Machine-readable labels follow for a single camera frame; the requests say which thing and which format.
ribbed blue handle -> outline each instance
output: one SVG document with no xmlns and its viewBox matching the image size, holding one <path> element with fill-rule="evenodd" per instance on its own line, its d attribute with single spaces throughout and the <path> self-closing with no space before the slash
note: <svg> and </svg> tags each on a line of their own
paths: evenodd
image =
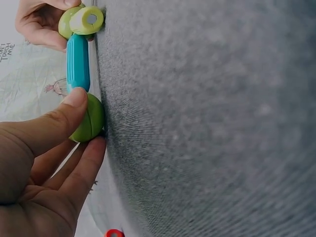
<svg viewBox="0 0 316 237">
<path fill-rule="evenodd" d="M 82 87 L 90 89 L 88 41 L 85 36 L 72 35 L 67 42 L 67 91 Z"/>
</svg>

blue plastic toy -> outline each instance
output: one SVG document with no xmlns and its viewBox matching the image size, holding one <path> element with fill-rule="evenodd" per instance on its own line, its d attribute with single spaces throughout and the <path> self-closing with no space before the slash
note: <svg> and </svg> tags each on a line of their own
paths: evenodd
<svg viewBox="0 0 316 237">
<path fill-rule="evenodd" d="M 89 51 L 87 39 L 101 29 L 103 13 L 94 6 L 83 4 L 67 10 L 60 18 L 59 34 L 67 42 L 67 91 L 82 87 L 90 90 Z M 70 139 L 76 142 L 87 142 L 96 137 L 104 127 L 105 112 L 101 102 L 88 93 L 88 108 L 83 121 Z"/>
</svg>

fingernail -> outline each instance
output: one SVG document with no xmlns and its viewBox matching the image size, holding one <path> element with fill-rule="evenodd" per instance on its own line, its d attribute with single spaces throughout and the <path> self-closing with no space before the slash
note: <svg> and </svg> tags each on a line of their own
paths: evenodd
<svg viewBox="0 0 316 237">
<path fill-rule="evenodd" d="M 80 107 L 86 98 L 86 92 L 81 87 L 74 88 L 69 95 L 61 102 L 62 104 L 70 105 L 72 107 Z"/>
<path fill-rule="evenodd" d="M 67 6 L 74 6 L 77 2 L 78 0 L 65 0 Z"/>
</svg>

green plastic cap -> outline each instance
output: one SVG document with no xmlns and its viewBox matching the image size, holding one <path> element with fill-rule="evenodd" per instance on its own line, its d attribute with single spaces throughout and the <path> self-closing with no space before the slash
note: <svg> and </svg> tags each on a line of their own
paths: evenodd
<svg viewBox="0 0 316 237">
<path fill-rule="evenodd" d="M 97 97 L 88 93 L 88 107 L 84 119 L 71 135 L 75 142 L 87 142 L 95 138 L 104 127 L 105 112 L 102 103 Z"/>
</svg>

gray fabric surface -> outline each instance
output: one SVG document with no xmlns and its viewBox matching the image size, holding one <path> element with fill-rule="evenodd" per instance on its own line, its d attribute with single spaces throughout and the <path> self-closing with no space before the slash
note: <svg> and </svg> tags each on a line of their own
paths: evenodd
<svg viewBox="0 0 316 237">
<path fill-rule="evenodd" d="M 139 235 L 316 236 L 316 2 L 97 5 L 109 159 Z"/>
</svg>

